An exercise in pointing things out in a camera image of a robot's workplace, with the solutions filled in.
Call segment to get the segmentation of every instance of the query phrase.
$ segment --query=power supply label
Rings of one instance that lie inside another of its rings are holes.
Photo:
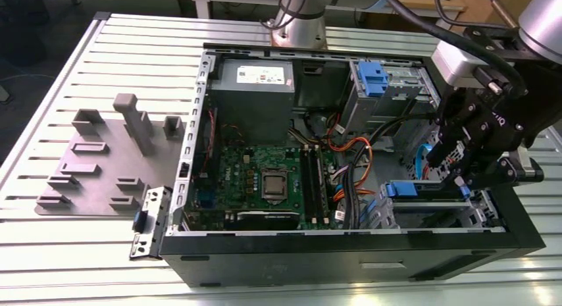
[[[282,67],[237,67],[236,82],[238,84],[284,84]]]

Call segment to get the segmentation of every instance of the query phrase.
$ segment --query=robotic arm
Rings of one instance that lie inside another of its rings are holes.
[[[324,10],[326,5],[366,9],[378,0],[278,0],[270,29],[273,43],[281,47],[320,49],[325,46]]]
[[[437,108],[437,144],[427,160],[437,166],[460,143],[463,158],[444,186],[481,189],[543,180],[527,156],[535,138],[562,117],[562,0],[532,0],[519,28],[465,28],[464,37],[512,65],[525,89],[509,95],[512,83],[480,59],[440,42],[432,62],[447,91]]]

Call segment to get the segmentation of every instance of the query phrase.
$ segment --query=cpu socket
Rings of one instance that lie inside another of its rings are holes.
[[[261,170],[261,199],[270,205],[280,204],[288,195],[286,170],[266,168]]]

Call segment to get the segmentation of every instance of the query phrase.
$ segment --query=motherboard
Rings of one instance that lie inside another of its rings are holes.
[[[333,152],[318,147],[224,146],[216,186],[184,207],[189,230],[332,229]]]

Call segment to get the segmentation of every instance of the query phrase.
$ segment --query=slotted aluminum surface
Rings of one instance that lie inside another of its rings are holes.
[[[54,171],[78,109],[112,111],[134,93],[152,120],[188,116],[204,42],[268,45],[250,22],[113,14],[93,21],[0,169],[0,301],[129,305],[562,304],[562,155],[548,130],[529,151],[545,180],[516,189],[547,247],[444,282],[190,289],[164,262],[128,261],[130,221],[41,217],[34,198]],[[330,49],[428,56],[423,34],[328,28]]]

